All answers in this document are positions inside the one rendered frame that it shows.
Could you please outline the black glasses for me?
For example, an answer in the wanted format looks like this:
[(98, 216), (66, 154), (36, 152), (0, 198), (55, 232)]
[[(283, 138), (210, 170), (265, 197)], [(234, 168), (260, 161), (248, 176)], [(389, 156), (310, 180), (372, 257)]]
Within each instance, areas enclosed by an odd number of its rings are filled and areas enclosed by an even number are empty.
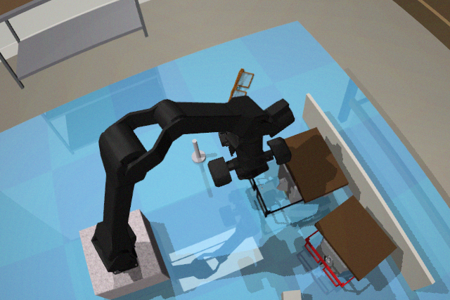
[(263, 200), (263, 198), (262, 198), (262, 196), (261, 196), (261, 194), (260, 194), (260, 191), (259, 191), (259, 189), (257, 188), (257, 185), (256, 185), (256, 183), (255, 183), (255, 181), (254, 181), (254, 177), (253, 177), (253, 175), (252, 175), (252, 172), (250, 171), (250, 173), (251, 173), (251, 176), (252, 176), (252, 179), (250, 180), (250, 185), (252, 186), (252, 189), (253, 189), (253, 190), (256, 189), (256, 191), (257, 191), (257, 200), (258, 200), (258, 202), (259, 202), (259, 204), (260, 204), (260, 206), (261, 206), (261, 210), (263, 211), (265, 217), (267, 217), (267, 215), (272, 214), (272, 213), (274, 213), (274, 212), (276, 212), (276, 211), (285, 209), (285, 208), (287, 208), (287, 207), (289, 207), (289, 206), (292, 206), (292, 205), (294, 205), (294, 204), (297, 204), (297, 203), (303, 201), (303, 200), (300, 200), (300, 201), (294, 202), (294, 203), (292, 203), (292, 204), (289, 204), (289, 205), (287, 205), (287, 206), (281, 207), (281, 208), (276, 209), (276, 210), (274, 210), (274, 211), (268, 210), (268, 209), (266, 208), (266, 206), (265, 206), (265, 203), (264, 203), (264, 200)]

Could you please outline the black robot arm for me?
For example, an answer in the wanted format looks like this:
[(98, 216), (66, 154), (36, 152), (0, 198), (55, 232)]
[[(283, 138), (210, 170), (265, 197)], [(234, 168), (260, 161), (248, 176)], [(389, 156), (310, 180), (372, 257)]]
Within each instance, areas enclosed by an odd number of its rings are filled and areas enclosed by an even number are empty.
[[(183, 134), (218, 132), (231, 156), (236, 150), (253, 156), (262, 150), (263, 136), (272, 138), (294, 121), (284, 99), (263, 110), (251, 97), (236, 96), (227, 103), (165, 99), (110, 125), (98, 141), (106, 173), (105, 201), (103, 221), (97, 223), (91, 240), (107, 271), (118, 274), (139, 266), (136, 235), (128, 224), (134, 186), (164, 160), (176, 139)], [(157, 123), (162, 132), (147, 151), (133, 130)]]

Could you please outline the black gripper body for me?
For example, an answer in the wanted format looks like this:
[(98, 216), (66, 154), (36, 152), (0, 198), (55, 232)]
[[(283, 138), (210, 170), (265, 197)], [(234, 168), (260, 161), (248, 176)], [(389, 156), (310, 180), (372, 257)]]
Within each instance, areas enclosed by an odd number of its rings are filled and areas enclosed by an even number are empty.
[[(230, 171), (235, 170), (238, 176), (248, 174), (249, 171), (264, 166), (267, 162), (276, 158), (278, 165), (291, 160), (291, 151), (287, 143), (281, 137), (267, 141), (270, 150), (262, 150), (253, 156), (242, 155), (236, 150), (237, 158), (225, 162), (223, 157), (211, 160), (207, 166), (216, 187), (229, 184), (232, 181)], [(273, 157), (274, 156), (274, 157)]]

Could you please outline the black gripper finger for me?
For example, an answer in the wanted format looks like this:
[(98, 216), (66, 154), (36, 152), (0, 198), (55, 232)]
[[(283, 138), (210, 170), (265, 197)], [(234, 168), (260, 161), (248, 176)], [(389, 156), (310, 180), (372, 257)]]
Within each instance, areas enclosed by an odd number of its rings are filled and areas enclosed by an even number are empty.
[(266, 163), (264, 166), (261, 166), (259, 168), (251, 170), (251, 172), (252, 172), (253, 177), (256, 177), (256, 176), (258, 176), (258, 175), (260, 175), (263, 172), (268, 171), (268, 170), (269, 170), (269, 166)]
[[(236, 174), (237, 174), (237, 172), (236, 172)], [(237, 174), (237, 176), (238, 176), (238, 174)], [(250, 171), (248, 172), (248, 174), (245, 174), (245, 175), (242, 175), (242, 176), (238, 176), (238, 179), (239, 179), (239, 180), (243, 180), (243, 179), (251, 180), (251, 179), (252, 179), (252, 176), (251, 176)]]

